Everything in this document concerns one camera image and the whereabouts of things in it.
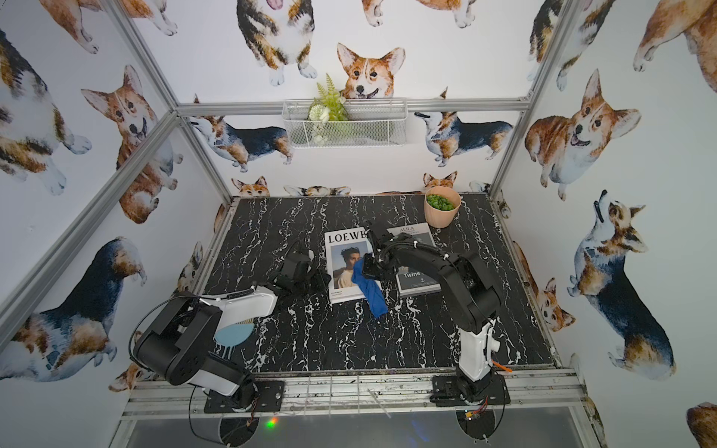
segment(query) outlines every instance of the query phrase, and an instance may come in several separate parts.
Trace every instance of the magazine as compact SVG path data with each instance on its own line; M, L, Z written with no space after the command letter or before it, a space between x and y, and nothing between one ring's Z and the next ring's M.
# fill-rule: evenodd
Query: magazine
M431 230L428 227L428 223L422 222L420 224L410 224L402 227L393 227L388 230L393 235L398 235L400 233L409 234L423 244L430 244L433 247L436 246L433 241L433 235L431 235ZM437 281L410 267L404 267L398 274L396 274L396 283L399 287L400 297L418 294L431 294L432 292L439 292L441 290L441 285Z
M324 234L326 270L331 276L328 299L331 303L364 298L361 289L351 281L353 265L373 252L363 227L336 230Z

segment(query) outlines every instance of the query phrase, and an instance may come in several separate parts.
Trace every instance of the light blue object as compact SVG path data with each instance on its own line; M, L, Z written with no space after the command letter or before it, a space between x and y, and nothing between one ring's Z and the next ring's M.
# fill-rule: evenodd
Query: light blue object
M234 347L247 340L253 330L253 323L235 323L217 331L217 334L214 335L214 340L224 347Z
M369 280L361 274L364 268L364 259L360 259L353 266L353 275L351 275L351 281L358 285L358 288L364 294L364 297L369 302L369 308L371 314L376 319L389 311L389 307L386 306L386 299L384 299L384 293L381 288L374 280Z

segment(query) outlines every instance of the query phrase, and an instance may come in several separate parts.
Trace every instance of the white wire basket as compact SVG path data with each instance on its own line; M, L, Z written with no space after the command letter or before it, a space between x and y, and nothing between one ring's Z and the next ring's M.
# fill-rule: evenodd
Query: white wire basket
M348 100L349 121L308 120L313 100L287 100L282 118L292 148L402 146L406 143L405 98Z

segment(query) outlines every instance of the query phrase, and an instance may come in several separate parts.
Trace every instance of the marble surface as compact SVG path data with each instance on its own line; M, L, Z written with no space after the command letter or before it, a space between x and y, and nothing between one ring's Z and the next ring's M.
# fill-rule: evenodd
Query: marble surface
M441 249L477 248L503 281L507 298L496 325L503 365L552 364L549 347L511 262L498 221L483 194L465 194L456 219L433 229ZM241 290L265 280L295 239L309 241L326 270L323 233L383 219L388 227L424 222L423 196L242 199L219 251L206 294ZM376 320L365 300L331 305L327 293L294 297L256 319L243 344L217 354L254 372L444 368L458 362L460 343L440 293L398 298L384 287L389 314Z

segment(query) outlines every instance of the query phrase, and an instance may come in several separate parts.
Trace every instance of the corgi illustration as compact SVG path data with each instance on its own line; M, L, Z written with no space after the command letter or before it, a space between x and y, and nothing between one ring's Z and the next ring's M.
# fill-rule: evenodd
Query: corgi illustration
M389 195L389 194L423 194L426 191L430 190L431 188L435 186L447 186L448 188L453 188L453 183L455 182L455 179L458 177L458 171L453 171L451 174L444 178L435 178L431 176L428 173L423 173L423 190L420 191L384 191L383 193L379 193L379 196Z
M343 71L348 75L341 93L348 100L391 98L394 76L406 60L406 50L394 48L380 59L358 56L346 45L338 44L336 52Z
M684 34L687 48L697 55L705 81L717 92L717 1L661 0L645 27L645 35L635 54L633 67L645 70L655 50Z
M67 127L47 84L1 29L0 67L0 170L18 182L35 173L50 194L62 194L67 179L54 165L52 153L62 144L84 154L92 143Z
M706 402L688 409L687 425L700 448L717 448L717 406Z
M364 13L366 20L372 27L378 27L383 23L381 16L381 3L384 0L361 0L364 3ZM458 28L470 26L475 20L475 16L471 12L471 6L475 0L418 0L422 4L431 9L439 9L441 11L452 11L455 18L455 24Z
M584 8L578 18L580 25L568 39L560 59L561 69L556 83L561 92L568 85L568 71L595 40L615 0L583 0L583 2Z
M316 77L316 69L309 65L311 0L238 0L237 18L259 65L269 67L271 85L284 83L284 66L289 64L296 64L304 77Z
M264 178L264 176L258 178L257 181L253 184L245 184L244 182L238 181L237 179L232 179L232 184L234 184L234 186L239 189L239 194L237 194L237 196L240 198L257 198L271 196L269 194L267 180Z
M310 186L307 189L300 186L284 185L284 190L289 196L347 196L351 194L351 189L347 186L339 186L334 189L325 186Z
M528 75L528 81L535 79L538 68L543 63L548 45L553 38L555 25L560 17L560 10L563 8L563 0L545 0L533 20L533 32L531 33L531 52L528 61L535 60L536 65Z
M445 99L448 87L441 93ZM505 121L491 123L464 123L458 112L416 112L426 122L426 147L434 153L438 166L446 166L448 159L474 149L489 147L490 160L510 142L513 126Z
M82 89L82 94L98 112L117 123L122 135L122 146L117 157L117 169L129 158L157 124L157 117L142 96L142 84L131 65L125 66L124 83L114 92L104 93ZM147 220L159 205L162 187L177 188L172 178L174 164L181 163L181 154L175 154L169 143L164 143L120 198L125 215L137 224Z
M521 265L523 266L523 271L526 273L528 283L533 290L533 296L535 297L536 302L540 307L540 315L543 318L545 324L547 324L547 326L553 332L560 331L565 327L573 325L575 323L575 317L560 308L560 305L558 305L558 299L555 293L555 277L551 278L548 281L547 286L545 286L545 290L540 291L540 288L538 288L538 284L533 278L531 267L528 266L528 260L526 259L526 256L523 253L523 250L521 249L520 245L518 245L518 243L516 242L513 242L513 247L515 247L516 254L518 255L518 261L521 262Z
M136 331L133 336L134 343L136 344L141 337L142 332ZM159 373L154 373L153 371L141 368L139 365L132 362L130 363L130 366L127 367L127 370L115 378L107 389L110 389L112 392L131 391L135 388L139 381L156 381L160 378L161 376Z
M102 11L99 0L40 0L40 3L82 48L97 53L97 45L92 43L92 36L82 24L82 8ZM177 26L164 14L167 0L122 0L122 4L133 19L150 19L167 36L177 33Z
M111 362L117 346L109 334L126 277L147 281L137 247L118 237L102 246L59 307L27 318L0 353L0 380L58 381L91 360L99 366L105 354Z
M572 297L584 295L625 340L622 358L608 353L616 367L649 379L666 379L677 370L665 330L637 295L625 275L628 251L646 252L632 218L645 206L628 207L612 201L603 190L594 202L595 225L575 252Z
M194 103L199 103L197 96L194 97ZM209 147L219 157L232 161L234 166L240 166L242 173L249 170L247 163L274 151L286 157L285 165L291 163L293 154L284 128L270 126L259 129L236 129L224 121L224 116L192 117L189 122L201 133Z
M227 206L224 204L219 206L219 210L217 210L217 216L214 218L214 233L217 233L219 231L219 228L222 226L222 220L224 219L224 212L227 210Z
M526 134L526 149L543 166L542 186L548 179L559 184L558 196L565 201L565 188L587 171L611 139L622 137L640 122L637 109L614 110L602 97L600 73L593 72L585 88L582 106L572 118L541 118Z
M179 279L177 279L177 291L189 291L192 283L194 283L194 278L199 271L199 265L201 265L203 258L204 248L201 245L201 241L198 241L194 245L194 252L191 254L189 263L186 264L179 275Z

